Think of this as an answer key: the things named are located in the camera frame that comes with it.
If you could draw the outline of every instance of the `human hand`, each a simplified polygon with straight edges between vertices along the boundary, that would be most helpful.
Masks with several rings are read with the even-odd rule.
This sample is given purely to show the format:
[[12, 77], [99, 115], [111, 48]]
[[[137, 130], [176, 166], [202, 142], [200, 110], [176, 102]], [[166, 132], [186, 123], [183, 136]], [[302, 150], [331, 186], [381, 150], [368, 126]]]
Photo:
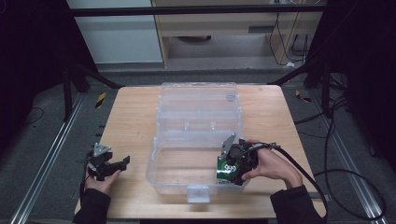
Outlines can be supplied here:
[[[247, 143], [254, 144], [260, 141], [247, 140]], [[294, 166], [275, 154], [274, 151], [262, 148], [257, 151], [259, 165], [256, 169], [242, 175], [243, 180], [256, 176], [265, 176], [271, 179], [281, 179], [285, 182], [287, 189], [300, 187], [303, 184], [303, 177]]]
[[111, 186], [119, 177], [121, 171], [116, 171], [113, 175], [109, 176], [105, 179], [105, 181], [96, 180], [93, 176], [88, 174], [88, 170], [86, 175], [88, 175], [87, 180], [85, 181], [85, 189], [97, 189], [102, 193], [108, 195], [110, 192]]

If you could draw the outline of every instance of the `clear plastic container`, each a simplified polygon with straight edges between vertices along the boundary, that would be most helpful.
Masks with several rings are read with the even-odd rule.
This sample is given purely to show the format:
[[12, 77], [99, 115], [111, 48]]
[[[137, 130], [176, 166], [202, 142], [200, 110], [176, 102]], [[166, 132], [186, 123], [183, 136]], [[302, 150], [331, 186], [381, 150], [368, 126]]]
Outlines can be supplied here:
[[163, 83], [148, 182], [160, 194], [186, 194], [189, 203], [242, 192], [245, 185], [216, 177], [222, 143], [232, 134], [235, 143], [243, 138], [235, 83]]

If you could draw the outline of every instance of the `person's left hand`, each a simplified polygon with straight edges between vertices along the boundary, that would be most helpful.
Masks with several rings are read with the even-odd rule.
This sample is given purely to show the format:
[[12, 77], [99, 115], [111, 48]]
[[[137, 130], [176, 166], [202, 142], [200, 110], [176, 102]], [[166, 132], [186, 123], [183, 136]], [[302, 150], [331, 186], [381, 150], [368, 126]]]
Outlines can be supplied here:
[[121, 171], [118, 170], [116, 173], [113, 175], [107, 177], [105, 181], [99, 181], [96, 180], [93, 176], [88, 176], [87, 180], [85, 181], [85, 189], [97, 189], [101, 191], [102, 193], [108, 195], [110, 192], [111, 186], [113, 183], [117, 180], [119, 177]]

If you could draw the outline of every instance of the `person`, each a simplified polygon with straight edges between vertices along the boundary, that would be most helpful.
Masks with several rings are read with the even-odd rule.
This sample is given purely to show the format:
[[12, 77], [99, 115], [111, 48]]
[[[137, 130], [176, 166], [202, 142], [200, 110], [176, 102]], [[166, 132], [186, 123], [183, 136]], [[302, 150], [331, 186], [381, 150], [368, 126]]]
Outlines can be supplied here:
[[[271, 149], [257, 151], [259, 165], [256, 169], [242, 175], [243, 180], [258, 176], [283, 180], [286, 189], [271, 195], [271, 202], [276, 213], [278, 224], [321, 224], [324, 220], [317, 213], [303, 183], [302, 175], [294, 166], [275, 154]], [[111, 185], [120, 175], [116, 172], [105, 181], [96, 181], [88, 177], [86, 189], [81, 200], [80, 210], [73, 222], [77, 224], [106, 223], [106, 213], [110, 205], [108, 192]]]

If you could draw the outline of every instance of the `gray floor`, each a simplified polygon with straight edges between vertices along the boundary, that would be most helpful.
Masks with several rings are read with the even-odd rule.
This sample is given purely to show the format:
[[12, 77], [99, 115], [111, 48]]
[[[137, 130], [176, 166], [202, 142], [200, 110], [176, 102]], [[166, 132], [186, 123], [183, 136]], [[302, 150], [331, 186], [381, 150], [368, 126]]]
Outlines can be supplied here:
[[[103, 75], [127, 86], [159, 85], [167, 81], [266, 83], [286, 75], [293, 69], [276, 64], [268, 43], [263, 36], [259, 35], [212, 36], [212, 39], [206, 42], [186, 42], [174, 38], [169, 58], [166, 68], [140, 68], [123, 73], [104, 72]], [[63, 220], [68, 223], [73, 217], [82, 172], [82, 164], [79, 160], [84, 158], [86, 151], [93, 143], [100, 141], [103, 125], [106, 124], [117, 94], [116, 90], [111, 90], [90, 78], [88, 80], [92, 87], [89, 93], [82, 94], [81, 109], [31, 208], [28, 220], [41, 220], [41, 222], [47, 220], [52, 223], [61, 223], [60, 220]], [[315, 103], [303, 102], [295, 95], [295, 89], [299, 88], [303, 96], [315, 98], [314, 95], [318, 90], [304, 90], [302, 80], [304, 76], [299, 76], [282, 88], [294, 120], [304, 119], [318, 113]], [[94, 108], [98, 95], [103, 91], [106, 92], [103, 105], [101, 108]], [[75, 90], [73, 93], [74, 99], [81, 96]], [[334, 98], [338, 95], [340, 95], [339, 92], [332, 91]], [[34, 107], [36, 108], [26, 120], [27, 123], [31, 121], [32, 123], [21, 128], [10, 144], [8, 154], [0, 163], [2, 199], [0, 223], [9, 223], [31, 187], [35, 174], [40, 170], [55, 136], [63, 125], [62, 86], [56, 86], [38, 94]], [[347, 153], [350, 154], [361, 174], [375, 183], [386, 199], [388, 208], [386, 221], [396, 223], [396, 200], [393, 193], [396, 189], [396, 175], [386, 161], [370, 156], [359, 125], [346, 107], [338, 109], [335, 113], [335, 124]], [[300, 132], [300, 138], [313, 172], [322, 171], [325, 141], [318, 136], [325, 136], [327, 132], [325, 119], [314, 119], [296, 125], [296, 128]], [[329, 168], [344, 167], [337, 145], [333, 141], [329, 144], [328, 157]], [[317, 181], [327, 192], [323, 176], [318, 176]], [[350, 177], [340, 174], [330, 175], [330, 181], [334, 193], [342, 204], [366, 216], [361, 199], [351, 185]], [[329, 202], [329, 220], [331, 223], [371, 223], [353, 217], [334, 201]]]

